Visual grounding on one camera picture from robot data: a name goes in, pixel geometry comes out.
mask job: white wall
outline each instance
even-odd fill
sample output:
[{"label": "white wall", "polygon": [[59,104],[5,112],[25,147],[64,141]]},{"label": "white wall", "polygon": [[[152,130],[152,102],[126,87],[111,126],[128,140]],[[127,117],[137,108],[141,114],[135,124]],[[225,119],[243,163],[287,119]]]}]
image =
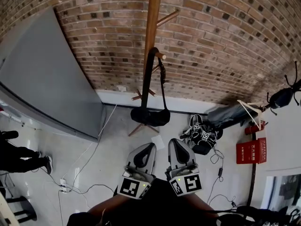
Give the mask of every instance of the white wall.
[{"label": "white wall", "polygon": [[[132,101],[132,97],[137,96],[135,93],[118,92],[110,90],[95,90],[102,102],[118,105],[140,106],[141,100]],[[192,112],[192,113],[205,113],[212,110],[217,106],[222,106],[215,103],[191,100],[185,98],[166,97],[166,105],[171,111]],[[148,97],[148,108],[164,109],[162,96]]]},{"label": "white wall", "polygon": [[[296,94],[298,101],[301,93]],[[263,116],[269,122],[265,129],[267,162],[257,165],[252,205],[261,206],[267,176],[301,174],[301,107],[294,99],[286,107],[270,110]]]}]

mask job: white baseboard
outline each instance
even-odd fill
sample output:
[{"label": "white baseboard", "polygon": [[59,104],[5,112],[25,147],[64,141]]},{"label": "white baseboard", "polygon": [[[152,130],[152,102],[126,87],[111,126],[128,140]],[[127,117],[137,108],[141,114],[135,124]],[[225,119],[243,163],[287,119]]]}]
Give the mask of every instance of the white baseboard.
[{"label": "white baseboard", "polygon": [[[102,102],[109,104],[118,104],[118,105],[127,105],[127,106],[137,106],[141,105],[141,100],[132,101],[132,97],[137,96],[135,93],[129,92],[119,92],[119,91],[110,91],[110,90],[95,90]],[[179,112],[190,112],[190,113],[207,113],[216,107],[222,105],[191,100],[185,98],[174,98],[166,97],[166,105],[170,111],[179,111]],[[149,95],[148,97],[148,108],[154,109],[164,109],[162,96]]]}]

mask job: red sign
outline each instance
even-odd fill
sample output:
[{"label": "red sign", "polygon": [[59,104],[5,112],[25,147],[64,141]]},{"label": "red sign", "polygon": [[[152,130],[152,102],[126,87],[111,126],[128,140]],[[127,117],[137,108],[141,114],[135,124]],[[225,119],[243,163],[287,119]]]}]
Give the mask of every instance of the red sign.
[{"label": "red sign", "polygon": [[267,142],[265,137],[236,145],[237,164],[263,163],[266,161]]}]

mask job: black pants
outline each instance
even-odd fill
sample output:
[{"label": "black pants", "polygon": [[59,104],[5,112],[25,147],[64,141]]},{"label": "black pants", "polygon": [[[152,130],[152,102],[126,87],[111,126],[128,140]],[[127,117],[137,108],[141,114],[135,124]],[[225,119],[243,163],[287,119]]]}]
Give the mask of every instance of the black pants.
[{"label": "black pants", "polygon": [[39,158],[37,152],[26,147],[16,147],[7,141],[0,145],[0,170],[8,172],[27,172],[44,167],[47,164],[46,158]]}]

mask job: black cable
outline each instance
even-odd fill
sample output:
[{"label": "black cable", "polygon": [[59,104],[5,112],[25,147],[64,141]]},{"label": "black cable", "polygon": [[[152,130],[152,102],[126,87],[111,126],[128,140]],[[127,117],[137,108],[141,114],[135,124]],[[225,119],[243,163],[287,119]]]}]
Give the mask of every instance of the black cable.
[{"label": "black cable", "polygon": [[110,187],[108,187],[107,185],[105,185],[105,184],[94,184],[94,185],[90,186],[90,187],[88,188],[88,190],[87,190],[86,192],[84,192],[84,193],[76,192],[75,190],[73,190],[73,189],[70,188],[70,187],[66,187],[66,188],[68,188],[68,189],[70,189],[70,190],[76,192],[77,194],[86,194],[86,193],[87,193],[92,187],[94,187],[94,186],[104,186],[104,187],[110,189],[110,190],[112,191],[112,193],[114,193],[114,191],[113,191]]},{"label": "black cable", "polygon": [[198,212],[206,212],[206,213],[236,213],[236,209],[230,209],[230,210],[201,210],[198,209]]},{"label": "black cable", "polygon": [[[217,149],[215,148],[215,146],[212,146],[212,149],[213,149],[213,151],[214,151],[214,154],[210,157],[210,161],[212,162],[212,164],[216,164],[216,163],[219,161],[219,159],[221,159],[221,160],[222,160],[222,168],[223,168],[223,166],[224,166],[224,158],[225,158],[224,154],[221,153],[220,150],[217,150]],[[212,161],[212,158],[213,158],[214,156],[217,156],[217,160],[216,160],[215,162]]]},{"label": "black cable", "polygon": [[61,212],[62,226],[64,226],[64,224],[63,224],[63,216],[62,216],[62,208],[61,208],[60,192],[61,192],[61,191],[58,191],[58,202],[59,202],[59,204],[60,204],[60,212]]},{"label": "black cable", "polygon": [[51,178],[52,178],[52,180],[53,180],[53,182],[56,184],[56,185],[58,185],[59,187],[61,187],[61,185],[59,185],[54,179],[53,179],[53,177],[50,175],[50,174],[48,174],[43,168],[41,168],[48,176],[50,176]]},{"label": "black cable", "polygon": [[217,177],[217,179],[215,180],[215,182],[214,182],[213,185],[212,185],[211,193],[210,193],[209,198],[208,198],[208,200],[207,200],[207,204],[208,204],[209,199],[210,199],[210,197],[211,197],[211,195],[212,195],[214,185],[215,185],[215,183],[217,182],[218,179],[219,179],[220,182],[223,182],[223,180],[224,180],[224,178],[223,178],[222,176],[218,176],[218,177]]},{"label": "black cable", "polygon": [[[59,185],[58,183],[56,183],[56,181],[54,180],[54,178],[50,175],[50,174],[48,174],[43,168],[41,168],[47,175],[49,175],[50,177],[51,177],[51,179],[53,180],[53,182],[56,184],[56,185],[58,185],[59,187],[65,187],[65,188],[69,188],[70,190],[72,190],[72,191],[74,191],[74,192],[76,192],[75,190],[73,190],[72,188],[70,188],[70,187],[67,187],[67,186],[63,186],[63,185]],[[105,184],[94,184],[94,185],[92,185],[92,186],[90,186],[89,188],[88,188],[88,190],[85,192],[85,193],[78,193],[78,192],[76,192],[77,194],[86,194],[92,187],[94,187],[94,186],[105,186],[105,187],[107,187],[108,189],[110,189],[113,193],[114,193],[114,191],[110,188],[110,187],[108,187],[107,185],[105,185]]]},{"label": "black cable", "polygon": [[210,204],[211,204],[211,202],[212,202],[212,200],[214,199],[214,198],[216,198],[216,197],[218,197],[218,196],[223,196],[224,198],[226,198],[227,199],[227,201],[228,202],[231,202],[231,204],[234,202],[234,200],[236,199],[236,196],[234,196],[233,198],[232,198],[232,200],[229,200],[225,195],[222,195],[222,194],[217,194],[216,196],[214,196],[211,200],[210,200],[210,202],[209,202],[209,206],[210,206]]}]

